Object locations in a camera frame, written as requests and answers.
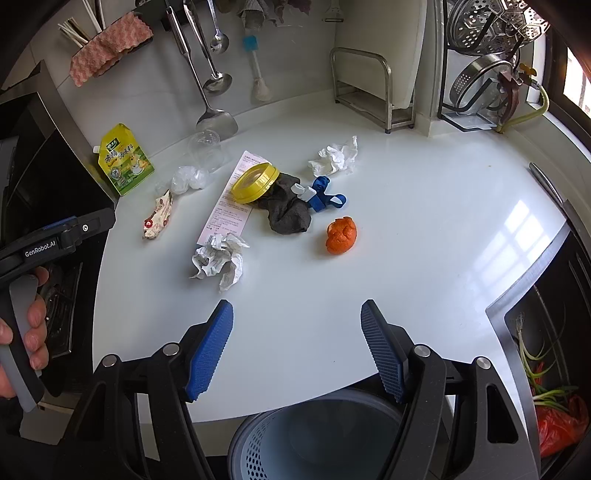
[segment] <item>blue gripper pad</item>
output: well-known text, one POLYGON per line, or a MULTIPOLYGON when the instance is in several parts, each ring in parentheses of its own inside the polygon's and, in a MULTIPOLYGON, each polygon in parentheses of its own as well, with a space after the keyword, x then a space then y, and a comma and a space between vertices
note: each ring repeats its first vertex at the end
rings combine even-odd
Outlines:
POLYGON ((403 403, 407 393, 407 356, 373 300, 366 301, 361 307, 361 329, 386 392, 403 403))
POLYGON ((234 309, 232 304, 221 300, 204 325, 205 332, 201 341, 194 349, 191 349, 194 353, 190 360, 187 358, 189 381, 185 386, 185 392, 191 401, 196 400, 201 393, 208 389, 233 325, 234 309))

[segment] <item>window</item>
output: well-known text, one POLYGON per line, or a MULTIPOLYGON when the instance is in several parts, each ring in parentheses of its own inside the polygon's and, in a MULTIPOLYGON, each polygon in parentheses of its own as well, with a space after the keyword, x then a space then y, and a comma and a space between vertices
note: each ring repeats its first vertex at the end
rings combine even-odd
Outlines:
POLYGON ((544 87, 550 113, 591 150, 591 83, 562 38, 552 29, 546 39, 544 87))

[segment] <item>chopsticks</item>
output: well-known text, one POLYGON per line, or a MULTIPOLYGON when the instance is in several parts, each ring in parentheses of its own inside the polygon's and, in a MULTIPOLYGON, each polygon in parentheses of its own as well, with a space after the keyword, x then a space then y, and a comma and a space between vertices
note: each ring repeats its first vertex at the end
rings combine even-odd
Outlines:
POLYGON ((58 23, 57 26, 67 38, 72 40, 72 42, 78 46, 78 48, 82 48, 90 40, 73 18, 69 18, 62 24, 58 23))
MULTIPOLYGON (((103 13, 102 1, 101 0, 94 0, 96 15, 92 11, 92 8, 90 7, 89 0, 82 0, 82 4, 84 5, 84 9, 86 10, 86 13, 90 17, 90 22, 92 23, 92 26, 95 28, 96 33, 97 34, 101 33, 106 28, 105 15, 103 13)), ((82 48, 92 38, 86 32, 84 32, 84 30, 82 30, 82 28, 80 27, 78 22, 76 20, 74 20, 74 18, 72 18, 72 17, 68 18, 68 20, 66 20, 64 23, 62 23, 62 24, 58 23, 57 25, 58 25, 60 31, 67 38, 72 40, 72 42, 74 42, 78 48, 82 48)))
POLYGON ((88 13, 88 16, 90 17, 90 21, 94 25, 96 32, 97 33, 102 32, 103 29, 100 27, 99 22, 96 19, 95 14, 90 7, 90 4, 88 3, 88 0, 82 0, 82 3, 84 4, 84 8, 86 9, 86 13, 88 13))

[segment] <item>metal edge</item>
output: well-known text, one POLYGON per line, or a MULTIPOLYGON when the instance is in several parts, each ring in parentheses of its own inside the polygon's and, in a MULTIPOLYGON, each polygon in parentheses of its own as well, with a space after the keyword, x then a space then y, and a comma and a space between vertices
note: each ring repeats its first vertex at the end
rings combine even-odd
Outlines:
POLYGON ((46 114, 58 129, 61 137, 70 147, 78 161, 113 202, 113 207, 115 207, 119 200, 119 193, 106 178, 105 174, 99 170, 95 160, 96 157, 92 153, 92 147, 61 99, 47 70, 45 61, 40 61, 33 72, 36 73, 31 74, 28 78, 0 95, 0 105, 10 100, 36 93, 43 103, 46 114))
POLYGON ((558 189, 554 186, 548 176, 538 167, 534 162, 530 162, 530 172, 542 188, 548 193, 550 198, 554 200, 556 206, 562 210, 565 217, 571 224, 579 242, 583 246, 583 250, 587 253, 588 259, 591 261, 591 235, 585 227, 583 220, 575 210, 569 199, 564 199, 558 189))
POLYGON ((445 49, 445 21, 443 16, 443 0, 433 0, 435 13, 435 69, 433 72, 433 92, 431 93, 430 118, 437 116, 441 93, 441 78, 443 77, 443 55, 445 49))
MULTIPOLYGON (((345 105, 346 107, 350 108, 354 112, 357 112, 358 114, 364 116, 368 120, 371 120, 373 123, 375 123, 381 127, 384 127, 384 121, 381 118, 373 115, 372 113, 368 112, 367 110, 357 107, 354 103, 349 102, 345 98, 337 97, 337 100, 339 101, 339 103, 345 105)), ((413 116, 411 116, 411 118, 409 118, 408 120, 404 120, 401 122, 391 124, 390 130, 392 130, 394 128, 407 127, 409 125, 412 125, 413 123, 414 123, 414 118, 413 118, 413 116)))
POLYGON ((511 374, 515 380, 515 386, 517 387, 517 393, 525 417, 527 436, 534 453, 538 473, 540 473, 538 421, 535 415, 534 402, 531 398, 530 386, 521 364, 521 358, 519 358, 519 353, 515 347, 515 342, 513 341, 513 337, 505 323, 505 315, 519 300, 521 300, 526 292, 534 286, 535 282, 540 278, 546 268, 548 268, 550 262, 552 262, 560 250, 570 232, 571 229, 569 224, 565 222, 556 237, 550 242, 550 245, 544 250, 538 260, 536 260, 503 295, 485 310, 496 336, 501 343, 501 347, 505 353, 507 362, 509 363, 509 368, 511 369, 511 374))

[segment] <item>seasoning packet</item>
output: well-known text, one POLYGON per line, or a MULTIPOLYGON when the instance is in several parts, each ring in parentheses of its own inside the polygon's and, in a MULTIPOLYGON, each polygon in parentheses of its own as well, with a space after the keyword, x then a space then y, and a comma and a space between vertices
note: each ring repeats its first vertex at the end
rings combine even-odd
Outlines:
POLYGON ((125 195, 154 171, 131 130, 115 125, 100 142, 99 165, 120 195, 125 195))

